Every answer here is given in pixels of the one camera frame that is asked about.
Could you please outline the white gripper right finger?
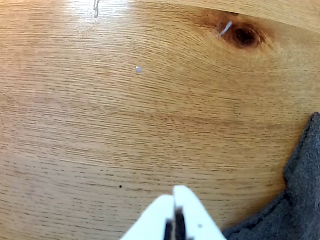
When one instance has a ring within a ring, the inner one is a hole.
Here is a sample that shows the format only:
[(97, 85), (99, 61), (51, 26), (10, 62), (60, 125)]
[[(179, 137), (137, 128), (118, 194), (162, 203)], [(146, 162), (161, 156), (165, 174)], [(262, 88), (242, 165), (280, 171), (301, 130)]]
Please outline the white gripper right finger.
[(196, 194), (187, 186), (173, 187), (175, 238), (177, 240), (225, 240)]

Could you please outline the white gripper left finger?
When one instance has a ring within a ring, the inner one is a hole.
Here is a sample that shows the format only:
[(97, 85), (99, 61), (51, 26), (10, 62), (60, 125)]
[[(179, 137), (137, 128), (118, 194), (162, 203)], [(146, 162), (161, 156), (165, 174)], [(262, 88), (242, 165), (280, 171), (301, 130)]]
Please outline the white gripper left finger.
[(157, 197), (138, 220), (120, 238), (121, 240), (170, 240), (174, 222), (174, 197)]

